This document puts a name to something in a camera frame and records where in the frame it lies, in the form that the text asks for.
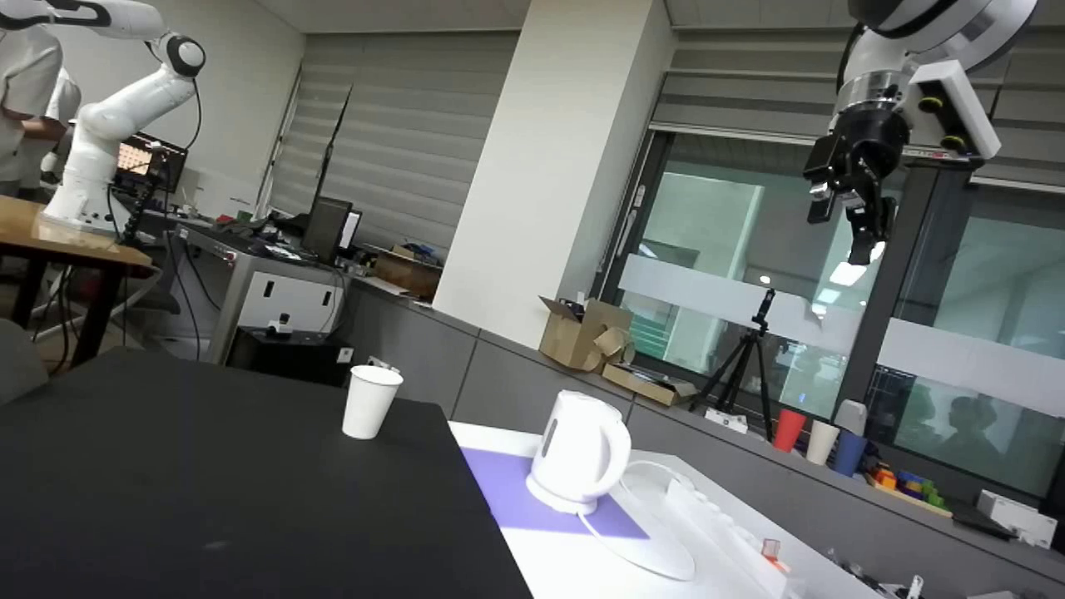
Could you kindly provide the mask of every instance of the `ceiling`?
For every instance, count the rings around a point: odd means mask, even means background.
[[[260,0],[303,33],[523,31],[529,0]]]

